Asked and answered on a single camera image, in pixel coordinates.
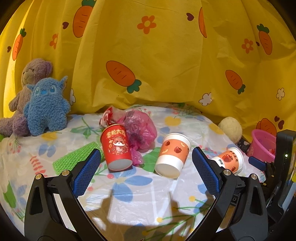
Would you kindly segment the red white snack wrapper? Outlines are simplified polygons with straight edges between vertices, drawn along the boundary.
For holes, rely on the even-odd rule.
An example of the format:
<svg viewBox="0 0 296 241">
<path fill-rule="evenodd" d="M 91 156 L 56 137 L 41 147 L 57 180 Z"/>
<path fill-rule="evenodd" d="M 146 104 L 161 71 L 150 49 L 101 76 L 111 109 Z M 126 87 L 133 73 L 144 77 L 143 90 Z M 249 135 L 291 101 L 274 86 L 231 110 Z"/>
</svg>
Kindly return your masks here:
<svg viewBox="0 0 296 241">
<path fill-rule="evenodd" d="M 103 113 L 99 124 L 103 128 L 107 128 L 110 125 L 118 123 L 119 120 L 124 118 L 126 115 L 126 111 L 115 108 L 114 106 L 110 106 Z"/>
</svg>

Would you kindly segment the pink plastic bag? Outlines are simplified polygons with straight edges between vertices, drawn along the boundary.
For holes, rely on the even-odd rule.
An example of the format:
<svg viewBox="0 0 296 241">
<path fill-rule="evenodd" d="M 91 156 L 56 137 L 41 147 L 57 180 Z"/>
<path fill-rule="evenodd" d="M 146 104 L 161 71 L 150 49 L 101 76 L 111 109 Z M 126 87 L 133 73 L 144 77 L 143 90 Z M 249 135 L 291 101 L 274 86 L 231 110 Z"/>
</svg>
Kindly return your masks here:
<svg viewBox="0 0 296 241">
<path fill-rule="evenodd" d="M 144 165 L 140 151 L 148 150 L 157 137 L 157 130 L 152 119 L 144 112 L 132 109 L 126 113 L 123 125 L 126 130 L 132 164 Z"/>
</svg>

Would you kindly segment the floral plastic bed cover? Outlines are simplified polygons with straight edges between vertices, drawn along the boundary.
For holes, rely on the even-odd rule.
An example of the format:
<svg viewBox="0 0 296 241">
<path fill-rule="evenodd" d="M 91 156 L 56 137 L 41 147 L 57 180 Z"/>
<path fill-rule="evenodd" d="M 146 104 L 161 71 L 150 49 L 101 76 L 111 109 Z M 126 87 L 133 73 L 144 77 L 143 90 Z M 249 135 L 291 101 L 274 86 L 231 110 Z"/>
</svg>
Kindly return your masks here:
<svg viewBox="0 0 296 241">
<path fill-rule="evenodd" d="M 164 137 L 181 133 L 208 158 L 233 147 L 233 142 L 194 109 L 138 106 L 152 119 L 157 138 L 143 152 L 144 166 L 111 172 L 101 161 L 79 202 L 108 240 L 185 240 L 202 220 L 214 198 L 208 193 L 191 158 L 177 179 L 154 172 Z M 71 115 L 67 128 L 36 137 L 12 135 L 1 140 L 1 205 L 24 231 L 28 195 L 37 173 L 56 176 L 53 162 L 91 142 L 101 147 L 100 114 Z"/>
</svg>

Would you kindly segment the pink plastic basin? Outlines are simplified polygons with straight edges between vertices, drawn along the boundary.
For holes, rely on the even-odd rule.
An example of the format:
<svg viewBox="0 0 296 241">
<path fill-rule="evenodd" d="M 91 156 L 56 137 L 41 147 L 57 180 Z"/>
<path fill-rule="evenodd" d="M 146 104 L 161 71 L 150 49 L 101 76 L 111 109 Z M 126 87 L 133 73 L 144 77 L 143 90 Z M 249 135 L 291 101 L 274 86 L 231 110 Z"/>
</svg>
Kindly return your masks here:
<svg viewBox="0 0 296 241">
<path fill-rule="evenodd" d="M 263 130 L 253 130 L 252 142 L 247 150 L 247 156 L 255 157 L 262 162 L 271 163 L 275 159 L 276 137 Z"/>
</svg>

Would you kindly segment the yellow carrot print curtain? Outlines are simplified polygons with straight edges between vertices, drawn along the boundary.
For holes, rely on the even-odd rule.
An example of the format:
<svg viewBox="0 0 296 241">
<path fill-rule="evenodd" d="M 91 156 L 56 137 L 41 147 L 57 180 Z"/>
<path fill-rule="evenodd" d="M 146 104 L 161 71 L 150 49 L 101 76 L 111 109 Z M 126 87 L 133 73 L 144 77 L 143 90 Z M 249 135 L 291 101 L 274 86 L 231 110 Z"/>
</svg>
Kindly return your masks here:
<svg viewBox="0 0 296 241">
<path fill-rule="evenodd" d="M 249 137 L 295 129 L 295 38 L 279 1 L 24 1 L 1 33 L 1 117 L 32 59 L 72 113 L 185 103 Z"/>
</svg>

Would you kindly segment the small red paper cup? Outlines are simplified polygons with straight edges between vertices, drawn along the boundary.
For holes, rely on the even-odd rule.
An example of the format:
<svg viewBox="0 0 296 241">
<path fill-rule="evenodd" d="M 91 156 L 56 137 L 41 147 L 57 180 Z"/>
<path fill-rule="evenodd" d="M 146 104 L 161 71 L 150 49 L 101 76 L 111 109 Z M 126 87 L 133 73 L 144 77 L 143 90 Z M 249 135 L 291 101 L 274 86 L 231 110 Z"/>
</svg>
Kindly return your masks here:
<svg viewBox="0 0 296 241">
<path fill-rule="evenodd" d="M 109 170 L 118 172 L 132 165 L 130 146 L 123 125 L 114 124 L 105 128 L 100 142 Z"/>
</svg>

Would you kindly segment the orange apple paper cup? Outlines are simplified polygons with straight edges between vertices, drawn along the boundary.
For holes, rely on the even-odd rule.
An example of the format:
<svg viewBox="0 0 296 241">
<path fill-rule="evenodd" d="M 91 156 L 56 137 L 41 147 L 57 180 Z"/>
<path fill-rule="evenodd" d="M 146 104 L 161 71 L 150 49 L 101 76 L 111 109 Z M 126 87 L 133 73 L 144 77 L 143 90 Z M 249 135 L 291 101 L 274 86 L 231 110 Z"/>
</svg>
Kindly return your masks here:
<svg viewBox="0 0 296 241">
<path fill-rule="evenodd" d="M 225 152 L 213 157 L 219 167 L 229 169 L 232 173 L 239 173 L 243 167 L 243 154 L 236 147 L 231 147 Z"/>
<path fill-rule="evenodd" d="M 180 133 L 170 133 L 163 139 L 154 170 L 157 174 L 177 179 L 191 150 L 189 139 Z"/>
</svg>

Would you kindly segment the blue fuzzy plush monster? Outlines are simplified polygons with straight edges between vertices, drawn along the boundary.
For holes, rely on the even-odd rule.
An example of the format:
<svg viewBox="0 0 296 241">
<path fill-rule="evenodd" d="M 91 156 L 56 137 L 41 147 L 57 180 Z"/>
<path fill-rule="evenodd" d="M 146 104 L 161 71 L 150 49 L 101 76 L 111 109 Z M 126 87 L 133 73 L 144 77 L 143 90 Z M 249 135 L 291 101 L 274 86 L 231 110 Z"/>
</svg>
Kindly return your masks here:
<svg viewBox="0 0 296 241">
<path fill-rule="evenodd" d="M 45 130 L 55 132 L 66 128 L 67 114 L 71 108 L 63 97 L 67 79 L 67 76 L 61 80 L 48 77 L 35 85 L 27 85 L 31 96 L 23 109 L 23 114 L 31 135 L 39 136 Z"/>
</svg>

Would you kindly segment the cream plush ball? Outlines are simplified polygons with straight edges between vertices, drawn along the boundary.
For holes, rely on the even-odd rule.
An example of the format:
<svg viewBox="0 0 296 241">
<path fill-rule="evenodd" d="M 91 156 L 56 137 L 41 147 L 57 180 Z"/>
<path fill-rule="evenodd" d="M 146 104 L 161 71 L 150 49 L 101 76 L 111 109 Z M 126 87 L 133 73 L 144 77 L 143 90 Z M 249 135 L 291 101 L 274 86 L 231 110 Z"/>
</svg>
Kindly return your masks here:
<svg viewBox="0 0 296 241">
<path fill-rule="evenodd" d="M 226 117 L 218 124 L 218 127 L 225 133 L 227 137 L 237 144 L 242 137 L 241 124 L 233 117 Z"/>
</svg>

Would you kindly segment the purple teddy bear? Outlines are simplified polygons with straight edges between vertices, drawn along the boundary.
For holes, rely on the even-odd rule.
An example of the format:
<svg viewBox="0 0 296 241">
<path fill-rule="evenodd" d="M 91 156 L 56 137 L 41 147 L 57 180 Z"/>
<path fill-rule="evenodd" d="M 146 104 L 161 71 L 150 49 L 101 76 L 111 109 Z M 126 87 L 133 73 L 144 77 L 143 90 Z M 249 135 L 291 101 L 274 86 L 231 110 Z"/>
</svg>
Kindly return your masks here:
<svg viewBox="0 0 296 241">
<path fill-rule="evenodd" d="M 23 108 L 31 96 L 28 84 L 37 84 L 41 79 L 49 77 L 52 71 L 52 63 L 41 58 L 34 59 L 25 66 L 21 77 L 23 88 L 9 103 L 9 109 L 14 114 L 11 118 L 1 118 L 1 135 L 10 137 L 12 134 L 17 136 L 29 134 L 27 119 L 23 115 Z"/>
</svg>

